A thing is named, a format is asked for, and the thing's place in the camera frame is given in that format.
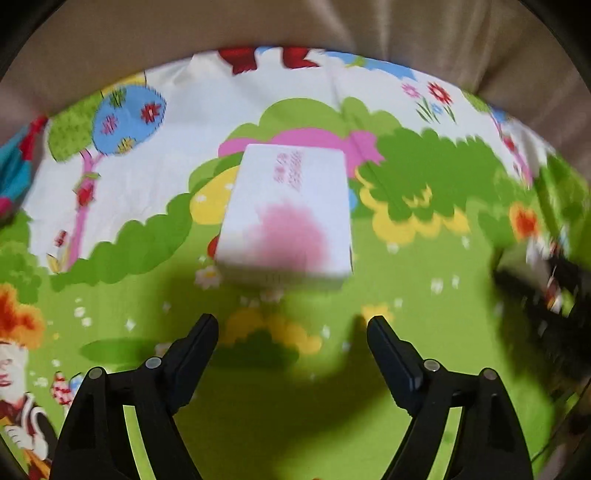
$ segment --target cartoon character print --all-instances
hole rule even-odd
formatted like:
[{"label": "cartoon character print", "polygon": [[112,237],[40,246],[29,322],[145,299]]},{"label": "cartoon character print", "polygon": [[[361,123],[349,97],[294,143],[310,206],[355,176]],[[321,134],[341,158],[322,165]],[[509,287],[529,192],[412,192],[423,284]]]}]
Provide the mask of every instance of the cartoon character print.
[{"label": "cartoon character print", "polygon": [[[255,47],[240,47],[221,48],[217,52],[224,61],[232,66],[232,74],[238,75],[258,68],[255,59],[255,50]],[[319,66],[317,63],[306,59],[309,51],[309,48],[304,47],[284,47],[282,53],[283,65],[288,69]]]},{"label": "cartoon character print", "polygon": [[35,307],[21,305],[11,285],[0,286],[0,425],[22,450],[31,480],[49,478],[57,435],[27,391],[29,349],[41,344],[44,325]]}]

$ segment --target red print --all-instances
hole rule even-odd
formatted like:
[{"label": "red print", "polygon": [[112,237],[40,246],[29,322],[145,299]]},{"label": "red print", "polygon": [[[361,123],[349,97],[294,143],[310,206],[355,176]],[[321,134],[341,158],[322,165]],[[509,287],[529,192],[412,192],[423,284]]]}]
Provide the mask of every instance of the red print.
[{"label": "red print", "polygon": [[429,92],[431,92],[431,95],[433,95],[441,103],[445,103],[446,105],[453,103],[452,97],[449,96],[449,93],[445,90],[445,88],[438,85],[437,83],[429,82],[428,88]]},{"label": "red print", "polygon": [[[255,50],[253,47],[221,48],[217,52],[221,58],[232,66],[232,74],[238,75],[257,69]],[[284,47],[282,55],[283,65],[288,69],[317,67],[317,63],[306,60],[306,55],[308,55],[309,51],[309,48],[304,47]]]},{"label": "red print", "polygon": [[76,196],[78,197],[78,207],[82,208],[88,205],[92,200],[94,200],[94,193],[95,193],[95,186],[94,185],[86,185],[84,187],[80,187]]},{"label": "red print", "polygon": [[61,247],[66,241],[67,236],[68,232],[66,232],[65,230],[60,230],[60,233],[57,234],[56,240],[54,242],[56,247]]},{"label": "red print", "polygon": [[287,153],[280,153],[277,155],[277,158],[275,159],[276,165],[275,170],[273,171],[273,180],[275,180],[277,183],[283,183],[284,181],[287,167],[287,159]]},{"label": "red print", "polygon": [[148,123],[154,123],[156,121],[156,117],[160,116],[160,108],[162,105],[159,103],[146,103],[144,108],[142,108],[142,120]]},{"label": "red print", "polygon": [[301,159],[302,152],[296,150],[291,154],[290,158],[290,175],[287,183],[297,192],[301,189]]},{"label": "red print", "polygon": [[47,117],[45,115],[35,118],[29,124],[29,130],[25,137],[21,140],[18,145],[18,149],[21,151],[22,159],[24,161],[30,161],[33,159],[33,149],[35,147],[35,138],[37,134],[43,130],[45,124],[47,123]]},{"label": "red print", "polygon": [[513,142],[513,139],[508,135],[503,135],[503,143],[509,149],[510,152],[513,153],[517,151],[517,146],[515,145],[515,142]]},{"label": "red print", "polygon": [[218,240],[220,240],[220,236],[216,235],[215,237],[212,238],[212,241],[209,242],[209,245],[207,246],[207,256],[211,259],[213,259],[213,257],[216,256]]}]

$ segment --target yellow cloud print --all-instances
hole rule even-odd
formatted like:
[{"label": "yellow cloud print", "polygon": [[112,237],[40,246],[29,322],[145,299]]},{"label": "yellow cloud print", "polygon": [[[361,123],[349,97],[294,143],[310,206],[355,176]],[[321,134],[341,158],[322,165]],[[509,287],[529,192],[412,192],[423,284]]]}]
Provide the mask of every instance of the yellow cloud print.
[{"label": "yellow cloud print", "polygon": [[308,335],[297,323],[290,322],[281,314],[265,317],[260,309],[243,307],[236,310],[226,321],[220,336],[220,344],[232,346],[243,342],[257,330],[266,330],[275,343],[298,350],[300,355],[313,355],[322,347],[322,340],[316,335]]},{"label": "yellow cloud print", "polygon": [[363,305],[361,307],[361,316],[363,317],[364,327],[367,327],[372,318],[380,315],[384,317],[388,323],[391,323],[394,320],[394,315],[386,303],[380,303],[379,305]]},{"label": "yellow cloud print", "polygon": [[238,166],[221,172],[205,184],[191,199],[189,209],[199,225],[219,225],[226,213]]},{"label": "yellow cloud print", "polygon": [[[365,178],[359,174],[357,169],[355,169],[355,177],[363,185],[359,190],[359,199],[367,208],[374,212],[372,219],[374,232],[379,239],[386,243],[398,245],[409,244],[414,240],[417,233],[428,238],[435,238],[439,235],[442,226],[454,233],[468,233],[470,231],[468,218],[459,208],[454,209],[452,217],[444,217],[438,213],[433,213],[430,221],[423,222],[413,214],[407,221],[394,222],[390,219],[388,214],[388,203],[376,200],[371,195],[371,190],[374,188],[374,185],[365,180]],[[427,186],[427,188],[421,192],[421,197],[415,197],[412,200],[403,198],[403,201],[409,207],[425,207],[431,203],[432,198],[433,192],[431,191],[431,188]]]}]

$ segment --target flower print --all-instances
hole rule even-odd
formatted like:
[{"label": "flower print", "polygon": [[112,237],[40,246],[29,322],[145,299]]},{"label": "flower print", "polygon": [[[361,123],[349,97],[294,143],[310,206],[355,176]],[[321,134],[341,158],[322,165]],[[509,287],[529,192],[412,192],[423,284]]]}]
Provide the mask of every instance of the flower print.
[{"label": "flower print", "polygon": [[283,290],[273,289],[261,292],[261,300],[265,303],[279,303],[283,298]]},{"label": "flower print", "polygon": [[208,288],[218,288],[222,282],[222,276],[214,265],[197,270],[195,273],[195,285],[199,285],[203,290]]},{"label": "flower print", "polygon": [[431,92],[431,95],[433,95],[441,103],[445,103],[446,105],[453,103],[452,97],[449,96],[449,93],[437,83],[429,82],[428,88],[429,92]]},{"label": "flower print", "polygon": [[49,380],[45,377],[39,377],[33,382],[33,385],[35,385],[36,387],[45,388],[49,385]]},{"label": "flower print", "polygon": [[436,115],[441,115],[443,113],[443,108],[441,108],[438,104],[432,103],[431,104],[431,111]]},{"label": "flower print", "polygon": [[538,216],[534,209],[525,208],[521,203],[515,202],[509,208],[509,218],[513,235],[517,241],[539,235]]},{"label": "flower print", "polygon": [[119,145],[117,145],[117,153],[119,153],[119,154],[127,153],[134,146],[135,146],[135,138],[130,138],[130,137],[122,138],[121,141],[119,142]]},{"label": "flower print", "polygon": [[162,108],[162,105],[160,105],[159,103],[155,103],[155,102],[146,103],[144,105],[144,108],[142,108],[141,117],[142,117],[142,120],[144,122],[146,122],[146,125],[149,123],[153,124],[156,121],[156,117],[160,116],[160,109],[161,108]]},{"label": "flower print", "polygon": [[435,295],[439,295],[443,291],[443,279],[442,278],[432,278],[431,279],[431,291]]},{"label": "flower print", "polygon": [[117,90],[113,90],[113,92],[109,96],[109,104],[113,108],[122,108],[125,104],[126,97],[127,97],[127,89],[118,88]]},{"label": "flower print", "polygon": [[103,135],[112,135],[118,124],[119,121],[115,115],[107,115],[103,120],[103,130],[100,133]]},{"label": "flower print", "polygon": [[410,98],[419,98],[421,94],[418,92],[417,88],[410,85],[409,83],[402,84],[402,90],[406,93]]}]

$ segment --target red flower print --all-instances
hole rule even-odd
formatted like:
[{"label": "red flower print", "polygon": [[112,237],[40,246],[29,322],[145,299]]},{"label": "red flower print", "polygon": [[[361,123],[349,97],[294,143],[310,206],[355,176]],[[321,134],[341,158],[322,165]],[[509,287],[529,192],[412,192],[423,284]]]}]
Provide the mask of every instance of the red flower print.
[{"label": "red flower print", "polygon": [[511,137],[503,135],[503,143],[511,153],[517,151],[517,145],[515,145],[515,142],[513,142],[513,139]]},{"label": "red flower print", "polygon": [[410,98],[419,98],[421,96],[421,94],[418,92],[417,88],[416,87],[413,87],[412,85],[410,85],[408,83],[403,83],[402,84],[402,90]]},{"label": "red flower print", "polygon": [[160,116],[160,108],[162,105],[159,103],[146,103],[144,108],[142,108],[142,120],[146,122],[146,124],[154,123],[156,121],[156,117]]},{"label": "red flower print", "polygon": [[453,103],[449,93],[437,83],[429,82],[429,92],[441,103],[445,103],[446,105]]}]

